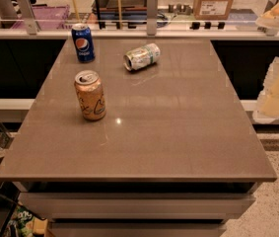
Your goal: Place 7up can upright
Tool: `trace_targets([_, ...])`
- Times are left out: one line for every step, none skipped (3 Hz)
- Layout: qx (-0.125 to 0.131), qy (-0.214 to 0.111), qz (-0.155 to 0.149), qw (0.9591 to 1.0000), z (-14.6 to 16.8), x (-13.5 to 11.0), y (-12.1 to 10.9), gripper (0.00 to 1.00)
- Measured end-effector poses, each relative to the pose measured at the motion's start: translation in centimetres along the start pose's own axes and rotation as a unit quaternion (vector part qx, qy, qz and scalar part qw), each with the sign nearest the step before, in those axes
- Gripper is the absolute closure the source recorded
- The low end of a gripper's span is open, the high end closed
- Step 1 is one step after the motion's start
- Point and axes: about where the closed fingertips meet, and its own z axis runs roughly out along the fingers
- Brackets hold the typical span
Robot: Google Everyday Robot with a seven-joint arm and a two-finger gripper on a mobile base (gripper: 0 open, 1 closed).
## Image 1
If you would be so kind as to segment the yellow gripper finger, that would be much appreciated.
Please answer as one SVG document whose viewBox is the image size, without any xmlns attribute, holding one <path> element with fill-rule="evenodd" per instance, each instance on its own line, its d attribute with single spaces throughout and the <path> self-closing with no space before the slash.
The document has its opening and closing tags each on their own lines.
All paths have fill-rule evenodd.
<svg viewBox="0 0 279 237">
<path fill-rule="evenodd" d="M 279 30 L 279 2 L 270 10 L 260 15 L 255 23 L 259 27 Z"/>
<path fill-rule="evenodd" d="M 275 57 L 269 65 L 252 117 L 279 119 L 279 57 Z"/>
</svg>

